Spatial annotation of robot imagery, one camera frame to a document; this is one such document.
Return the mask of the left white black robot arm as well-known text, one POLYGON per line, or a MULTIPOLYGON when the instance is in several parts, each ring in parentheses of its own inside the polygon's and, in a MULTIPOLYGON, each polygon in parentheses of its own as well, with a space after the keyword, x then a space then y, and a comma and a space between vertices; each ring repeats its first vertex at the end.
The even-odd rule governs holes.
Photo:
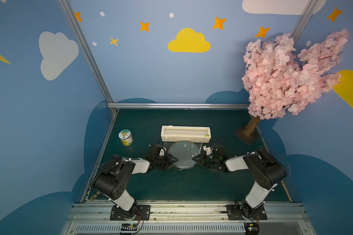
POLYGON ((111 199, 121 210, 130 212, 136 203, 126 190, 131 176, 152 170, 167 170, 177 162, 177 158, 165 152, 157 156, 146 154, 145 158, 135 159, 113 155, 110 161, 98 167, 90 187, 111 199))

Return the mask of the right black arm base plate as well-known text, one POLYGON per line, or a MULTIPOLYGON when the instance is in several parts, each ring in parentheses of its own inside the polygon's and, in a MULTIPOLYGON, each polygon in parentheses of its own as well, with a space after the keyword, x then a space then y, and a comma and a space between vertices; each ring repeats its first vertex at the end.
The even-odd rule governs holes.
POLYGON ((264 205, 257 208, 251 208, 247 205, 229 204, 226 205, 225 213, 229 220, 267 220, 267 214, 264 205))

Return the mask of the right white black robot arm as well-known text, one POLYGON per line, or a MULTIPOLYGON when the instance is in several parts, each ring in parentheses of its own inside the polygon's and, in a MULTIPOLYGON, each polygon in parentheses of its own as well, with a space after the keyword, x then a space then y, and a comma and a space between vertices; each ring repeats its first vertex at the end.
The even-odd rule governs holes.
POLYGON ((243 156, 228 157, 223 146, 204 147, 203 153, 193 161, 206 168, 218 168, 223 172, 249 170, 255 182, 242 201, 240 211, 250 217, 264 205, 269 193, 289 176, 289 171, 265 147, 260 147, 243 156))

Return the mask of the white plastic wrap dispenser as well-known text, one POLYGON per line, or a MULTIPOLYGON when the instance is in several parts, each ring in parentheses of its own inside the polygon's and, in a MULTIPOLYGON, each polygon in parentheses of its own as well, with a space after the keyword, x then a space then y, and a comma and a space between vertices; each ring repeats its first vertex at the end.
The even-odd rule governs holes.
POLYGON ((164 125, 161 129, 161 138, 163 142, 209 143, 211 131, 209 127, 164 125))

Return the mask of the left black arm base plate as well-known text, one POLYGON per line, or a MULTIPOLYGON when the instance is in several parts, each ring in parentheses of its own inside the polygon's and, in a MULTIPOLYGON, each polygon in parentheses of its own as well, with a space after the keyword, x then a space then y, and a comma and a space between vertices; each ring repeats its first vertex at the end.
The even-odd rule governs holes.
POLYGON ((110 221, 135 221, 138 219, 149 220, 151 212, 150 205, 133 205, 129 211, 119 206, 113 206, 110 215, 110 221))

